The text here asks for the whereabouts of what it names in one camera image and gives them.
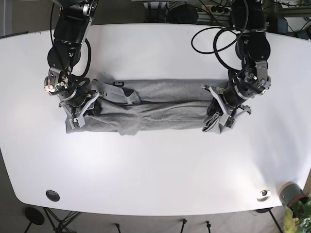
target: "potted plant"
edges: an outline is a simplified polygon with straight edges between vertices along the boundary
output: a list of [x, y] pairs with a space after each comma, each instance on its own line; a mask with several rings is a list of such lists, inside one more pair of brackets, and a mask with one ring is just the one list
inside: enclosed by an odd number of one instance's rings
[[311, 195], [308, 197], [295, 183], [287, 183], [279, 194], [285, 207], [284, 233], [311, 232]]

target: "white table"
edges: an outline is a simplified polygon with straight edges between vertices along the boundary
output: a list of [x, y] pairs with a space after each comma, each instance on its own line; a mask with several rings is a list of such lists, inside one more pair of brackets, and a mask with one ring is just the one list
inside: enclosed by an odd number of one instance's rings
[[[190, 46], [194, 25], [93, 26], [89, 77], [227, 79], [214, 55]], [[216, 31], [195, 40], [211, 50]], [[304, 186], [311, 167], [311, 43], [268, 34], [272, 87], [247, 102], [222, 135], [184, 131], [65, 132], [58, 97], [44, 92], [49, 32], [0, 40], [0, 147], [17, 198], [58, 209], [117, 215], [174, 216], [235, 212], [280, 205], [288, 181]], [[220, 38], [219, 47], [234, 36]], [[240, 68], [234, 47], [221, 53]], [[81, 74], [86, 46], [75, 67]], [[260, 191], [272, 196], [258, 202]], [[60, 195], [48, 200], [47, 190]]]

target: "green leaves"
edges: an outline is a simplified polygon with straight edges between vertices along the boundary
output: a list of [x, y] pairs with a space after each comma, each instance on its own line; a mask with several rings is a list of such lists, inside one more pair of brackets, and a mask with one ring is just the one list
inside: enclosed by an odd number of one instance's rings
[[285, 216], [284, 216], [284, 233], [296, 233], [296, 224], [293, 219], [293, 212], [290, 208], [285, 206]]
[[305, 204], [300, 200], [285, 206], [284, 233], [305, 233], [311, 231], [311, 195]]
[[303, 210], [306, 215], [311, 216], [311, 198], [307, 200], [307, 203], [304, 205]]
[[296, 200], [292, 204], [292, 210], [298, 218], [302, 217], [304, 214], [304, 205], [300, 200]]

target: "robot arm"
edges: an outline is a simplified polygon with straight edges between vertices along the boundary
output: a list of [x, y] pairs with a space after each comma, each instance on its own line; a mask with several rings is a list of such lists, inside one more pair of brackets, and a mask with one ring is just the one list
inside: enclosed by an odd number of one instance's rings
[[[268, 76], [267, 60], [270, 56], [270, 45], [266, 39], [266, 23], [262, 12], [260, 0], [246, 0], [248, 7], [248, 23], [242, 33], [246, 18], [246, 5], [244, 0], [234, 0], [231, 4], [231, 16], [234, 29], [239, 31], [240, 38], [236, 43], [237, 56], [242, 61], [242, 70], [235, 70], [228, 67], [228, 87], [204, 86], [210, 91], [214, 100], [207, 111], [210, 118], [219, 116], [221, 130], [231, 129], [235, 119], [241, 114], [251, 113], [249, 106], [242, 105], [249, 98], [255, 95], [263, 95], [271, 85], [271, 78]], [[220, 30], [218, 36], [226, 30]]]
[[[72, 128], [83, 127], [85, 114], [94, 115], [101, 111], [96, 101], [100, 94], [86, 88], [90, 80], [85, 77], [91, 55], [86, 34], [98, 0], [53, 1], [61, 6], [61, 13], [54, 31], [53, 47], [48, 54], [50, 70], [45, 79], [45, 90], [50, 95], [59, 96], [60, 107], [65, 109]], [[248, 23], [244, 29], [247, 15]], [[214, 97], [207, 115], [213, 119], [217, 116], [219, 123], [227, 128], [232, 128], [235, 119], [242, 113], [250, 113], [250, 107], [242, 104], [255, 95], [264, 94], [271, 83], [267, 72], [270, 46], [265, 36], [266, 24], [261, 1], [232, 0], [231, 16], [234, 29], [240, 32], [237, 34], [236, 53], [242, 60], [242, 70], [228, 67], [229, 85], [226, 89], [204, 87]], [[75, 76], [72, 70], [80, 60], [83, 42], [86, 42], [89, 53], [87, 67], [83, 75]], [[222, 61], [217, 52], [215, 55]]]
[[[45, 79], [45, 90], [50, 95], [58, 95], [60, 107], [70, 121], [71, 127], [82, 127], [85, 114], [100, 112], [95, 100], [99, 93], [86, 88], [90, 80], [86, 74], [90, 65], [91, 47], [86, 39], [92, 23], [97, 0], [54, 0], [61, 6], [60, 17], [54, 31], [53, 47], [48, 54], [50, 66]], [[88, 62], [81, 76], [72, 74], [73, 67], [79, 62], [81, 45], [86, 42]]]

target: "folded garment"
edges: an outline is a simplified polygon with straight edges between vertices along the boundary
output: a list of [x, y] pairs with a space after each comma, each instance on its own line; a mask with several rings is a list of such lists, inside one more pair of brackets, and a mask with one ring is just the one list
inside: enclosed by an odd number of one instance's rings
[[194, 129], [220, 133], [219, 115], [207, 116], [213, 96], [204, 84], [225, 88], [224, 80], [133, 80], [101, 83], [93, 80], [92, 89], [102, 96], [98, 116], [85, 116], [85, 126], [67, 133], [119, 132], [135, 135], [140, 130]]

